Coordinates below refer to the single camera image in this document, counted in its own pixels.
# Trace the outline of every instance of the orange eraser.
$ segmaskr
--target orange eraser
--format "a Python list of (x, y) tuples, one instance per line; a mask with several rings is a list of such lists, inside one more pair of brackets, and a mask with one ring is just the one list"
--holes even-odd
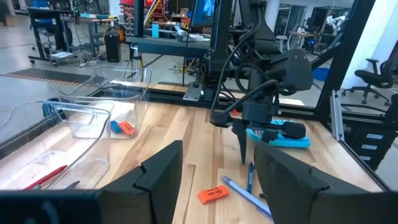
[(119, 123), (119, 127), (123, 130), (123, 132), (127, 135), (133, 135), (136, 133), (136, 129), (132, 127), (127, 121), (123, 121)]
[(198, 198), (199, 198), (199, 201), (202, 204), (204, 204), (207, 202), (211, 202), (211, 201), (223, 198), (223, 197), (227, 196), (228, 194), (229, 194), (228, 189), (224, 185), (221, 185), (221, 186), (218, 186), (213, 189), (202, 190), (201, 192), (199, 192)]

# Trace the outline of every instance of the blue bin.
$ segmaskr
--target blue bin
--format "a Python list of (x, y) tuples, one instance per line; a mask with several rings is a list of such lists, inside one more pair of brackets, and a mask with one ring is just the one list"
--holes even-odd
[(319, 81), (325, 81), (329, 74), (329, 68), (317, 68), (312, 71), (312, 77)]

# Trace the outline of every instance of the pen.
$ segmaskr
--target pen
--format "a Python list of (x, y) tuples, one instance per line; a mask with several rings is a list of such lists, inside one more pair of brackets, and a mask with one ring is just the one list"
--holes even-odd
[(74, 189), (79, 183), (80, 183), (79, 180), (76, 181), (76, 182), (73, 182), (73, 183), (71, 183), (68, 187), (65, 187), (64, 190), (71, 190), (71, 189)]
[(44, 177), (35, 181), (33, 184), (30, 184), (29, 186), (27, 186), (24, 190), (32, 190), (36, 185), (43, 184), (44, 182), (50, 180), (52, 177), (55, 177), (57, 174), (61, 173), (67, 167), (68, 167), (67, 165), (64, 165), (64, 166), (61, 166), (61, 167), (55, 169), (53, 172), (45, 175)]
[(233, 182), (231, 179), (229, 179), (228, 177), (226, 177), (224, 175), (221, 176), (221, 180), (226, 185), (228, 185), (233, 190), (235, 190), (237, 193), (239, 193), (244, 198), (246, 198), (246, 200), (248, 200), (249, 202), (254, 204), (257, 207), (257, 209), (259, 209), (262, 213), (272, 217), (271, 211), (269, 210), (269, 207), (266, 204), (262, 203), (258, 198), (256, 198), (255, 196), (253, 196), (249, 192), (247, 192), (244, 189), (242, 189), (238, 184), (236, 184), (235, 182)]
[(253, 186), (253, 163), (250, 162), (249, 164), (249, 174), (248, 174), (248, 188), (246, 189), (247, 192), (251, 194), (251, 189)]

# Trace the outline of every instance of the blue marker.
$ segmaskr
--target blue marker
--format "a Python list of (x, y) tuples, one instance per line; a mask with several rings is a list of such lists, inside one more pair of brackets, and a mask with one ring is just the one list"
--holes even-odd
[(249, 174), (248, 174), (248, 188), (246, 189), (247, 192), (251, 194), (251, 189), (253, 187), (253, 163), (250, 162), (249, 164)]
[(271, 211), (269, 210), (268, 205), (262, 203), (258, 198), (256, 198), (255, 196), (253, 196), (249, 192), (245, 191), (243, 188), (241, 188), (238, 184), (233, 182), (228, 177), (222, 175), (221, 176), (221, 180), (228, 187), (231, 187), (238, 194), (242, 195), (242, 197), (246, 198), (246, 200), (248, 200), (249, 202), (253, 203), (261, 213), (266, 214), (268, 217), (272, 218)]

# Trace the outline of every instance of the plastic container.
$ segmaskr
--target plastic container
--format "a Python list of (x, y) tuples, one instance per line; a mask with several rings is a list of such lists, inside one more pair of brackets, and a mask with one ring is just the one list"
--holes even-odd
[(62, 189), (75, 180), (77, 188), (92, 189), (109, 169), (110, 116), (107, 110), (54, 101), (2, 108), (0, 189), (24, 189), (64, 165), (43, 189)]
[(88, 104), (111, 112), (111, 121), (128, 122), (135, 132), (111, 132), (111, 139), (137, 136), (147, 111), (146, 91), (152, 71), (147, 68), (96, 67), (94, 75), (70, 93), (57, 91), (60, 101)]
[(329, 70), (329, 68), (317, 68), (312, 71), (312, 77), (319, 81), (326, 81), (326, 78), (328, 78)]

